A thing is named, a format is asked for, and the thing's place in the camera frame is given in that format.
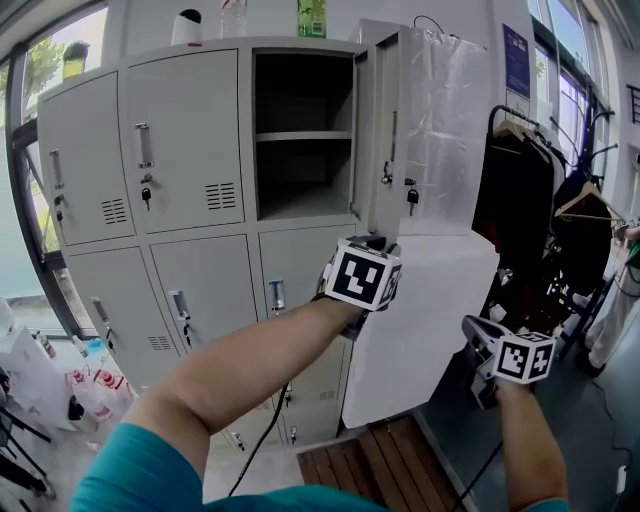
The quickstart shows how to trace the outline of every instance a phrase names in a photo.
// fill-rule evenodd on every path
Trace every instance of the black and white marker cube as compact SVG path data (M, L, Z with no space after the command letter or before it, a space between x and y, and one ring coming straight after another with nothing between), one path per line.
M348 240L338 241L333 262L324 269L324 293L369 311L391 302L400 280L400 258Z
M493 376L529 384L549 375L556 338L528 332L500 338Z

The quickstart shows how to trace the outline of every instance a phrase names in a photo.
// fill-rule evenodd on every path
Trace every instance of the hanger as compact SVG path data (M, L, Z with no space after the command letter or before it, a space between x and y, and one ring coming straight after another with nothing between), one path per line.
M608 217L597 217L595 215L579 215L579 214L574 214L574 213L566 213L566 211L575 206L576 204L578 204L580 201L582 201L585 197L592 195L595 196L596 199L598 199L600 202L604 203L605 206L607 208L609 208L609 210L611 210L613 213L615 213L617 215L617 218L608 218ZM562 218L581 218L581 219L593 219L593 220L606 220L608 222L626 222L624 220L624 217L622 215L620 215L614 208L613 206L611 206L609 204L609 202L602 197L602 194L600 193L600 191L595 187L595 185L593 183L591 183L590 181L588 181L587 183L585 183L582 186L582 191L576 196L574 197L571 201L569 201L568 203L562 205L560 208L558 208L556 210L556 213L554 215L555 217L562 217Z

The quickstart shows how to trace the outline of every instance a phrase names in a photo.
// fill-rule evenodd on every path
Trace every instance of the green bottle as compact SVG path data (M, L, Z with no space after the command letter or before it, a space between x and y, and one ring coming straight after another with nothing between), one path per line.
M298 0L298 35L327 37L326 0Z

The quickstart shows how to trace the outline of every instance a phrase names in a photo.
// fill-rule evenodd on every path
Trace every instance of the wooden floor mat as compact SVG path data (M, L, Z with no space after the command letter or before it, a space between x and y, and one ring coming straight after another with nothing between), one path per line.
M411 416L298 454L306 485L326 485L397 512L448 512L457 494Z

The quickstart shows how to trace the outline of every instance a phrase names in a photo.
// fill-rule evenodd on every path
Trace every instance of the ventilation slots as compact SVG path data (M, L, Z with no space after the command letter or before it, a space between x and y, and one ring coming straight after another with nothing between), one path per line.
M149 336L149 343L153 350L171 350L171 343L166 336Z
M124 211L124 201L122 199L102 201L102 215L104 216L105 224L127 222L127 212Z
M233 183L220 183L207 185L207 208L220 210L236 207L236 189Z

